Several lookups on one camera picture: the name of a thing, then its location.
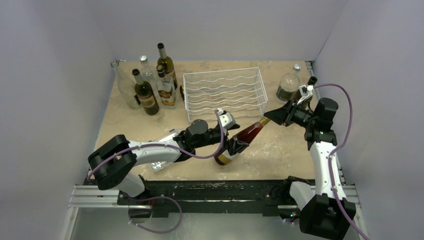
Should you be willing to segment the red bottle gold foil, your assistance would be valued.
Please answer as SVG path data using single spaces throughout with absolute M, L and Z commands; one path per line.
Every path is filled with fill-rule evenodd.
M 259 132 L 270 122 L 267 117 L 262 117 L 257 122 L 239 131 L 229 138 L 219 153 L 214 156 L 214 160 L 218 165 L 225 166 L 236 159 L 252 141 Z

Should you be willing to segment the dark green bottle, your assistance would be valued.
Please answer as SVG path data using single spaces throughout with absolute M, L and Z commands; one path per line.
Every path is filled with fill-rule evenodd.
M 311 76 L 306 84 L 300 85 L 292 96 L 292 100 L 296 101 L 297 104 L 303 103 L 313 96 L 313 90 L 315 84 L 318 82 L 318 78 Z

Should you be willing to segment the white wire wine rack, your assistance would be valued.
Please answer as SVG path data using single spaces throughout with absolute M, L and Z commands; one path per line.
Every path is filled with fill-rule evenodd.
M 215 120 L 223 109 L 235 118 L 265 113 L 268 96 L 258 67 L 183 74 L 184 104 L 188 121 Z

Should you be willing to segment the small dark bottle gold cap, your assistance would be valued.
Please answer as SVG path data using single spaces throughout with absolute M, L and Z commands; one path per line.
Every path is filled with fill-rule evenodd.
M 158 89 L 160 100 L 166 109 L 173 110 L 176 108 L 177 100 L 174 81 L 171 76 L 166 75 L 165 69 L 162 65 L 158 64 L 156 66 L 156 71 L 158 74 L 156 86 Z

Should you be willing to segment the dark labelled wine bottle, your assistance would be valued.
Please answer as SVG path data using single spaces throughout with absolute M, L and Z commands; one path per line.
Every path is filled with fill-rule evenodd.
M 162 65 L 164 67 L 165 74 L 172 78 L 174 88 L 177 90 L 178 89 L 178 81 L 177 81 L 177 78 L 176 78 L 174 62 L 166 54 L 165 46 L 162 42 L 159 42 L 157 44 L 157 48 L 158 48 L 158 52 L 159 52 L 159 58 L 157 60 L 157 64 Z

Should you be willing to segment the dark bottle silver collar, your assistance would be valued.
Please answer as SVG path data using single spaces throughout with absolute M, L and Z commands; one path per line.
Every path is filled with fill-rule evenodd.
M 137 68 L 132 70 L 132 75 L 136 81 L 134 86 L 135 100 L 143 107 L 148 115 L 156 115 L 160 110 L 160 106 L 156 100 L 150 83 L 143 80 L 142 75 Z

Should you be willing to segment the clear bottle silver cap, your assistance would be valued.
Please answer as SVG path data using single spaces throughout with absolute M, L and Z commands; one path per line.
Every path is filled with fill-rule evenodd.
M 154 96 L 156 97 L 157 100 L 160 100 L 160 95 L 158 92 L 158 88 L 156 85 L 157 82 L 157 78 L 156 75 L 154 74 L 153 70 L 151 69 L 149 62 L 148 62 L 148 58 L 146 55 L 142 55 L 139 58 L 140 63 L 141 63 L 141 74 L 142 74 L 142 79 L 145 80 L 146 82 L 148 82 L 151 85 L 151 88 L 153 90 Z

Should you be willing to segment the tall clear bottle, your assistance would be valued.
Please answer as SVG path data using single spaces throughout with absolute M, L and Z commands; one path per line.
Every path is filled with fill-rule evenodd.
M 136 97 L 135 82 L 124 72 L 121 62 L 125 62 L 125 60 L 112 60 L 110 62 L 110 66 L 115 72 L 115 77 L 117 78 L 118 90 L 126 104 L 131 109 L 140 109 L 142 106 Z

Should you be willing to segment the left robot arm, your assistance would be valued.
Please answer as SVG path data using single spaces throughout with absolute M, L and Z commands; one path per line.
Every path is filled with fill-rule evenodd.
M 118 134 L 89 155 L 87 180 L 94 181 L 99 190 L 117 189 L 142 205 L 148 201 L 149 191 L 144 179 L 131 172 L 134 167 L 211 158 L 223 150 L 229 140 L 228 132 L 238 128 L 240 125 L 225 115 L 218 118 L 214 128 L 198 119 L 162 141 L 137 142 Z

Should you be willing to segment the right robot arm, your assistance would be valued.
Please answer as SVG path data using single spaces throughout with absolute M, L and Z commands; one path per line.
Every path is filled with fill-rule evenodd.
M 321 98 L 313 111 L 303 109 L 293 101 L 267 111 L 264 116 L 285 127 L 297 124 L 305 129 L 304 139 L 311 155 L 315 174 L 315 189 L 300 180 L 281 189 L 280 196 L 300 209 L 299 228 L 302 233 L 342 240 L 350 221 L 356 215 L 356 205 L 348 201 L 337 168 L 337 138 L 331 129 L 338 103 Z

